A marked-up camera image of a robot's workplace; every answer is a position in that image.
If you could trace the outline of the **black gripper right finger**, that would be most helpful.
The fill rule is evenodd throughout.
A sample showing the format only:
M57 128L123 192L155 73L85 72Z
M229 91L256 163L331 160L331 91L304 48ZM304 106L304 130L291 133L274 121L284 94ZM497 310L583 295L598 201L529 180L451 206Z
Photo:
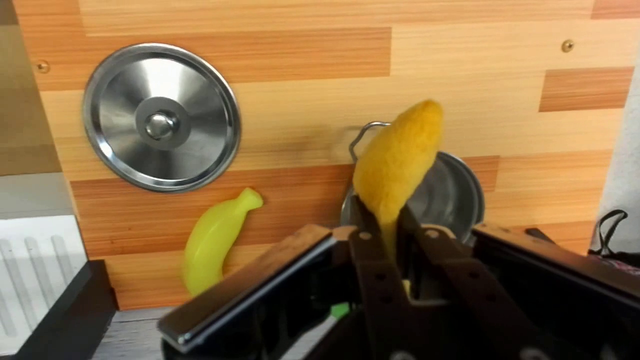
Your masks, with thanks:
M447 228L419 223L407 207L398 217L396 260L416 300L441 298L444 305L451 305L458 352L492 360L551 360L566 350L558 337L533 326Z

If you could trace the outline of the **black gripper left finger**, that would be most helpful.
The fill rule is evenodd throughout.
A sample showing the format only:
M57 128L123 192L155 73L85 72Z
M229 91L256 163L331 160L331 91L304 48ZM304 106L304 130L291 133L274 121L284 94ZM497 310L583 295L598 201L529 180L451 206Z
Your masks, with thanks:
M405 298L396 264L386 254L379 228L355 196L350 198L347 211L355 225L347 244L370 354L373 360L417 360L421 343L416 334L413 308Z

